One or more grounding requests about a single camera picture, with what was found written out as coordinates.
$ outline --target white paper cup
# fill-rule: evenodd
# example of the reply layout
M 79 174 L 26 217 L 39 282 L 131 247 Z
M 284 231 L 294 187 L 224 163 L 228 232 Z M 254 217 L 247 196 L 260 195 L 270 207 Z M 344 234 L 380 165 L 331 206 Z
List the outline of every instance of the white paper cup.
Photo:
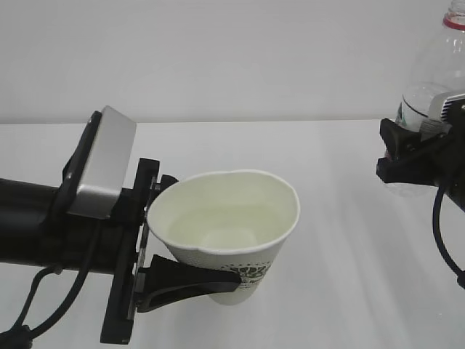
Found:
M 213 294 L 221 304 L 248 298 L 299 219 L 296 191 L 268 172 L 200 174 L 166 189 L 150 206 L 151 231 L 180 262 L 239 273 L 235 292 Z

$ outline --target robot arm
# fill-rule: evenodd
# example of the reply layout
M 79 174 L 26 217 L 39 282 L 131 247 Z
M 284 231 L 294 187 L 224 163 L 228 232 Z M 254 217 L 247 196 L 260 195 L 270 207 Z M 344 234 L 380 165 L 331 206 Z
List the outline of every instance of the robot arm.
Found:
M 448 124 L 448 133 L 422 140 L 418 132 L 403 129 L 389 119 L 381 121 L 380 134 L 389 155 L 378 160 L 376 174 L 385 183 L 403 182 L 438 187 L 432 215 L 434 240 L 442 258 L 457 275 L 458 284 L 465 288 L 465 272 L 449 255 L 439 224 L 444 195 L 465 212 L 464 93 L 437 96 L 432 101 L 429 114 Z
M 0 349 L 30 348 L 73 304 L 89 272 L 113 275 L 100 336 L 110 344 L 129 343 L 136 313 L 232 292 L 241 283 L 236 273 L 156 255 L 144 266 L 145 213 L 177 180 L 164 175 L 158 182 L 159 162 L 140 159 L 133 188 L 123 188 L 135 131 L 134 122 L 106 107 L 90 118 L 59 188 L 0 179 L 0 262 L 45 267 L 12 328 L 0 334 Z M 68 295 L 47 320 L 29 329 L 23 322 L 40 280 L 62 269 L 78 271 Z

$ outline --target black cable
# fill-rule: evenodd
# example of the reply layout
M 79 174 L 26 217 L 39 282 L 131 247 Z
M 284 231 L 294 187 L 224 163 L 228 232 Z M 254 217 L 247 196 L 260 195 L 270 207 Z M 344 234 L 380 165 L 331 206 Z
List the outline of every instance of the black cable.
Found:
M 38 325 L 35 329 L 32 329 L 31 332 L 29 332 L 28 337 L 31 340 L 37 338 L 41 334 L 48 331 L 53 325 L 55 325 L 65 315 L 65 313 L 73 304 L 74 300 L 77 298 L 82 286 L 84 285 L 87 274 L 89 274 L 89 270 L 92 265 L 92 259 L 94 257 L 94 253 L 97 249 L 98 241 L 100 238 L 100 231 L 100 222 L 98 222 L 94 231 L 92 232 L 92 237 L 87 247 L 86 254 L 84 255 L 81 268 L 79 269 L 78 275 L 76 276 L 70 291 L 60 306 L 56 309 L 56 311 L 42 324 Z
M 62 272 L 62 268 L 59 265 L 53 265 L 51 267 L 40 270 L 36 274 L 36 276 L 34 276 L 34 279 L 32 280 L 32 284 L 31 284 L 31 290 L 29 291 L 29 294 L 28 294 L 28 297 L 26 298 L 23 309 L 21 310 L 20 315 L 18 316 L 17 320 L 13 324 L 12 329 L 23 325 L 23 322 L 26 316 L 28 315 L 29 308 L 31 307 L 32 300 L 34 296 L 36 295 L 37 289 L 42 279 L 45 276 L 50 275 L 50 274 L 60 275 L 61 272 Z
M 453 261 L 449 252 L 445 248 L 444 241 L 442 240 L 441 229 L 440 229 L 440 213 L 442 206 L 442 199 L 444 198 L 445 191 L 450 187 L 452 183 L 452 176 L 447 176 L 439 185 L 439 188 L 436 192 L 436 197 L 434 198 L 433 205 L 433 215 L 432 215 L 432 225 L 433 225 L 433 236 L 436 241 L 437 248 L 439 252 L 449 266 L 449 268 L 458 276 L 462 276 L 463 272 L 460 267 Z
M 29 292 L 28 298 L 23 306 L 20 316 L 16 320 L 13 327 L 6 332 L 0 333 L 0 349 L 10 349 L 10 348 L 30 348 L 32 346 L 32 340 L 37 338 L 41 334 L 48 331 L 52 326 L 54 326 L 69 310 L 74 300 L 77 298 L 79 292 L 81 291 L 82 286 L 86 280 L 87 275 L 89 274 L 92 260 L 97 250 L 98 242 L 100 239 L 100 222 L 95 226 L 92 236 L 89 241 L 89 245 L 85 252 L 84 258 L 82 260 L 81 268 L 79 269 L 78 275 L 73 282 L 73 285 L 70 288 L 70 291 L 66 295 L 65 299 L 58 306 L 56 311 L 44 322 L 38 325 L 35 329 L 30 330 L 28 326 L 23 325 L 23 321 L 34 294 L 36 293 L 37 286 L 39 285 L 40 280 L 50 273 L 57 271 L 57 267 L 50 267 L 43 269 L 37 273 L 34 277 L 33 283 L 31 285 L 31 290 Z

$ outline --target white tabletop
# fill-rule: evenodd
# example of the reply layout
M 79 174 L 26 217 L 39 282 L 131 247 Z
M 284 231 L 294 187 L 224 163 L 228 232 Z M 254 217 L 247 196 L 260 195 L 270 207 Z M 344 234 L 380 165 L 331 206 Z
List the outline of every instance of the white tabletop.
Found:
M 83 128 L 0 126 L 0 177 L 58 186 Z M 434 189 L 406 198 L 385 188 L 375 175 L 384 151 L 378 130 L 379 121 L 140 124 L 127 187 L 139 157 L 161 160 L 161 173 L 179 179 L 263 169 L 296 188 L 302 215 L 250 299 L 227 307 L 198 297 L 138 314 L 128 348 L 462 348 L 465 291 L 434 245 Z M 464 225 L 465 214 L 447 199 L 442 229 L 462 267 Z M 169 257 L 155 238 L 149 245 L 149 253 Z M 36 271 L 0 265 L 0 330 L 16 319 Z M 74 277 L 43 281 L 26 323 L 43 321 Z M 90 275 L 34 348 L 109 348 L 99 338 L 110 282 Z

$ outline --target white background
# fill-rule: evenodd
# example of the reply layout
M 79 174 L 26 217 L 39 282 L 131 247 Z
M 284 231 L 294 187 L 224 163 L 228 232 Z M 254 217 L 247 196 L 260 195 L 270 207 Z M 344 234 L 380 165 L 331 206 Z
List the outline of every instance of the white background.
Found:
M 449 0 L 0 1 L 0 123 L 393 116 Z

